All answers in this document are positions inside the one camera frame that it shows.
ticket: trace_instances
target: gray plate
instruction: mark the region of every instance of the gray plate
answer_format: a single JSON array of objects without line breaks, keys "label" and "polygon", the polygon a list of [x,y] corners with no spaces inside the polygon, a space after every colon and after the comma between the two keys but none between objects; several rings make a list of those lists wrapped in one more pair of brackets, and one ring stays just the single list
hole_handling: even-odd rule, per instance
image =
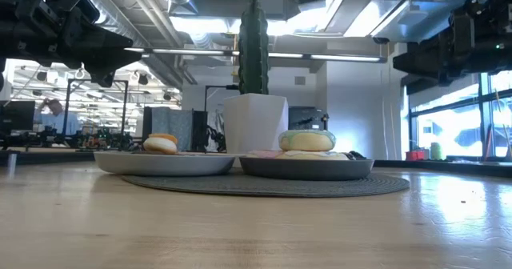
[{"label": "gray plate", "polygon": [[363,179],[371,172],[374,160],[290,160],[240,157],[248,175],[311,181]]},{"label": "gray plate", "polygon": [[231,169],[228,155],[149,155],[94,152],[98,167],[115,174],[145,176],[206,176],[225,174]]}]

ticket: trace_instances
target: white planter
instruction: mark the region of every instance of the white planter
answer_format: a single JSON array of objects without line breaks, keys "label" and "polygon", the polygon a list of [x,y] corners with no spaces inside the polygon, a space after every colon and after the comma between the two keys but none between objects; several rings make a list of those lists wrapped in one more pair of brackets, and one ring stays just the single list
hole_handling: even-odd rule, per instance
[{"label": "white planter", "polygon": [[227,152],[279,150],[278,136],[288,130],[285,97],[243,94],[224,100],[224,133]]}]

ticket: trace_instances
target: black monitor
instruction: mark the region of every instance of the black monitor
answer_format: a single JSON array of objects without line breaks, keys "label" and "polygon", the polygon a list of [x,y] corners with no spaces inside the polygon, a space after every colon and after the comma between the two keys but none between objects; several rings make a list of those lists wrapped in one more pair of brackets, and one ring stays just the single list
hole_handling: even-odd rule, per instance
[{"label": "black monitor", "polygon": [[35,101],[1,101],[0,131],[34,129]]}]

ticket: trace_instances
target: gray round placemat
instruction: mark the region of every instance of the gray round placemat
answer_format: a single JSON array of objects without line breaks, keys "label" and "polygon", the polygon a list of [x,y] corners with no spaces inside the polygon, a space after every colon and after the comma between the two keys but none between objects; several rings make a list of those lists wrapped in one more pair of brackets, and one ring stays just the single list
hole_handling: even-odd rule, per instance
[{"label": "gray round placemat", "polygon": [[123,175],[135,185],[215,195],[274,197],[351,197],[386,194],[409,188],[409,181],[370,174],[353,181],[299,181],[229,174],[205,177],[148,177]]}]

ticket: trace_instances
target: man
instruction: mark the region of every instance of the man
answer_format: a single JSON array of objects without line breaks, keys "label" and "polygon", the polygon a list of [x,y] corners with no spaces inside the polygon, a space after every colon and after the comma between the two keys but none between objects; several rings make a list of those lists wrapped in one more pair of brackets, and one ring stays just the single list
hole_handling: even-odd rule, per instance
[{"label": "man", "polygon": [[[52,114],[41,114],[42,109],[46,106],[50,108]],[[57,133],[61,134],[64,129],[64,109],[57,99],[49,100],[46,98],[41,106],[35,111],[34,121],[39,122],[44,126],[51,126],[57,129]],[[81,130],[80,122],[76,114],[68,112],[66,135],[75,135],[77,130]]]}]

